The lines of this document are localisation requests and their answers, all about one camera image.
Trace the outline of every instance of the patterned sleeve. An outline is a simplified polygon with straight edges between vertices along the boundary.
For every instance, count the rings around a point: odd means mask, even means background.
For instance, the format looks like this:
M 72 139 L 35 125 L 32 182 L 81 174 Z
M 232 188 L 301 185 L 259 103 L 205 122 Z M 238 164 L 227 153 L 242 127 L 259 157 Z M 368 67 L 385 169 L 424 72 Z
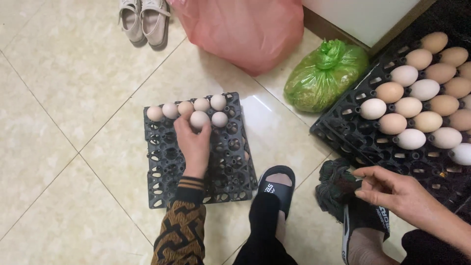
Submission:
M 152 265 L 203 264 L 204 220 L 203 180 L 182 177 L 175 201 L 167 206 L 160 235 L 154 243 Z

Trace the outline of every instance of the black plastic egg tray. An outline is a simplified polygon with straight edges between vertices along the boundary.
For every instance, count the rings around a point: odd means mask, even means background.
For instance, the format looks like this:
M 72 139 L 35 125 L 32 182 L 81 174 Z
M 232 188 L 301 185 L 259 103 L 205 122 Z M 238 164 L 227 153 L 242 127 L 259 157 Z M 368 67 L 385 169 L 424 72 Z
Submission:
M 451 38 L 446 48 L 453 46 L 467 47 L 462 43 L 457 45 Z M 404 65 L 404 56 L 419 47 L 420 42 L 399 42 L 392 45 L 341 95 L 331 109 L 312 125 L 310 132 L 347 158 L 353 166 L 379 165 L 399 174 L 415 177 L 431 195 L 450 210 L 467 211 L 465 215 L 461 215 L 467 218 L 471 216 L 471 204 L 466 204 L 471 202 L 471 166 L 454 163 L 448 155 L 449 150 L 439 149 L 431 144 L 433 136 L 430 133 L 426 133 L 427 141 L 423 147 L 416 150 L 402 149 L 395 144 L 394 135 L 386 135 L 378 130 L 377 120 L 365 120 L 359 114 L 360 105 L 375 98 L 375 89 L 390 82 L 390 72 Z M 432 64 L 438 61 L 439 55 L 435 55 Z M 419 71 L 419 79 L 423 78 L 424 72 Z M 403 97 L 409 93 L 410 89 L 405 88 Z M 394 104 L 387 106 L 386 113 L 394 112 Z M 423 103 L 423 110 L 428 110 L 429 107 L 429 103 Z M 413 128 L 414 121 L 407 121 L 408 128 Z M 442 126 L 447 126 L 448 123 L 449 119 L 444 117 Z M 468 138 L 469 135 L 463 133 L 463 139 Z
M 204 177 L 205 204 L 250 200 L 252 191 L 258 187 L 239 94 L 232 92 L 223 96 L 227 100 L 223 112 L 229 121 L 224 128 L 212 126 L 210 159 Z M 144 129 L 149 159 L 149 208 L 165 208 L 175 196 L 178 182 L 186 168 L 185 158 L 178 147 L 173 128 L 175 120 L 164 117 L 161 121 L 153 122 L 147 117 L 148 108 L 144 108 Z M 217 111 L 210 108 L 206 113 L 211 118 L 215 112 Z M 245 160 L 245 151 L 249 153 L 248 161 Z

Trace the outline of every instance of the chicken egg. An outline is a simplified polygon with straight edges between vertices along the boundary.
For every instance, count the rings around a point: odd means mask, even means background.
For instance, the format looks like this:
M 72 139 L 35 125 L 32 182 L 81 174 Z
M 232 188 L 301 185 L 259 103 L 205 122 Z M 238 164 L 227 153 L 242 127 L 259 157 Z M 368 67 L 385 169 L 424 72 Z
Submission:
M 456 68 L 454 66 L 442 63 L 431 65 L 425 69 L 427 79 L 435 80 L 439 84 L 450 81 L 455 74 Z
M 386 113 L 386 103 L 381 99 L 368 99 L 360 106 L 360 115 L 367 120 L 379 119 Z
M 430 133 L 436 131 L 443 124 L 443 118 L 433 111 L 424 111 L 414 117 L 415 129 Z
M 448 43 L 448 36 L 443 32 L 430 33 L 421 39 L 422 48 L 429 50 L 432 54 L 443 50 Z
M 432 145 L 442 149 L 455 148 L 463 140 L 463 136 L 459 131 L 449 127 L 438 128 L 438 130 L 432 132 L 432 135 L 435 137 Z
M 471 143 L 460 143 L 457 147 L 451 149 L 453 156 L 451 160 L 462 166 L 471 166 Z
M 467 131 L 471 129 L 471 110 L 459 109 L 450 115 L 450 127 L 459 131 Z
M 217 111 L 222 111 L 226 104 L 226 97 L 223 95 L 214 95 L 211 97 L 211 107 Z
M 454 67 L 462 65 L 468 59 L 468 51 L 462 47 L 452 47 L 444 50 L 441 54 L 440 63 L 449 64 Z
M 186 112 L 193 112 L 195 108 L 193 107 L 193 103 L 190 101 L 182 101 L 180 104 L 178 104 L 178 112 L 183 115 Z
M 397 145 L 406 150 L 415 150 L 425 144 L 427 138 L 423 132 L 416 129 L 405 129 L 397 135 Z
M 227 115 L 224 112 L 218 111 L 218 112 L 216 112 L 212 115 L 211 120 L 212 120 L 212 124 L 214 124 L 214 126 L 222 128 L 222 127 L 226 126 L 228 118 L 227 118 Z
M 178 108 L 175 103 L 167 103 L 162 107 L 163 114 L 169 119 L 176 119 L 178 117 Z
M 417 80 L 419 72 L 413 66 L 399 66 L 391 71 L 391 76 L 391 80 L 393 82 L 399 83 L 403 87 L 407 87 Z
M 462 77 L 452 78 L 443 86 L 445 87 L 444 93 L 446 95 L 453 96 L 457 99 L 460 99 L 471 92 L 471 81 Z
M 417 49 L 409 52 L 406 59 L 408 66 L 413 66 L 417 70 L 424 70 L 432 62 L 433 56 L 429 50 Z
M 197 99 L 193 103 L 193 106 L 195 107 L 195 110 L 199 110 L 202 112 L 208 111 L 208 109 L 211 108 L 209 101 L 207 99 Z
M 380 118 L 380 132 L 389 135 L 402 133 L 407 127 L 407 120 L 397 113 L 389 113 Z
M 396 82 L 387 82 L 376 88 L 376 97 L 384 103 L 394 103 L 404 95 L 404 88 Z
M 209 121 L 209 117 L 206 113 L 197 110 L 191 114 L 190 124 L 197 130 L 201 130 L 203 125 Z
M 158 106 L 151 106 L 147 109 L 147 117 L 153 122 L 158 122 L 163 118 L 162 109 Z
M 422 79 L 410 86 L 412 90 L 409 96 L 420 101 L 426 101 L 435 97 L 440 92 L 440 85 L 431 79 Z
M 467 95 L 461 100 L 464 102 L 464 108 L 471 109 L 471 95 Z
M 458 67 L 460 70 L 460 76 L 468 80 L 471 80 L 471 62 L 466 62 Z
M 460 107 L 460 102 L 448 95 L 439 95 L 430 100 L 430 110 L 440 114 L 441 116 L 448 116 L 453 114 Z
M 401 98 L 394 104 L 395 112 L 401 114 L 405 118 L 412 118 L 422 111 L 422 102 L 416 98 Z

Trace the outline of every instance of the beige shoe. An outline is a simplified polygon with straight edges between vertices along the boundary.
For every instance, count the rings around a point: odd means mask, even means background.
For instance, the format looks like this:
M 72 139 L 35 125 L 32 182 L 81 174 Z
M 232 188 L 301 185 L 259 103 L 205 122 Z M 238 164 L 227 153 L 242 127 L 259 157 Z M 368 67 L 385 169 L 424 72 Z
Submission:
M 167 46 L 170 7 L 165 0 L 143 0 L 142 31 L 154 50 Z
M 141 27 L 141 0 L 120 0 L 119 16 L 122 29 L 132 45 L 141 47 L 146 44 L 146 37 Z

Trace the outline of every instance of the striped cuff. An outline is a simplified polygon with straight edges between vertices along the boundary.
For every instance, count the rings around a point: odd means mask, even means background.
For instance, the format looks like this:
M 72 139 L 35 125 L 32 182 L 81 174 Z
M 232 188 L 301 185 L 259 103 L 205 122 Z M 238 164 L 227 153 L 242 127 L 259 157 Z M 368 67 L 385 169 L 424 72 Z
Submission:
M 194 203 L 195 206 L 202 204 L 204 199 L 204 183 L 202 179 L 192 177 L 181 177 L 175 193 L 175 199 Z

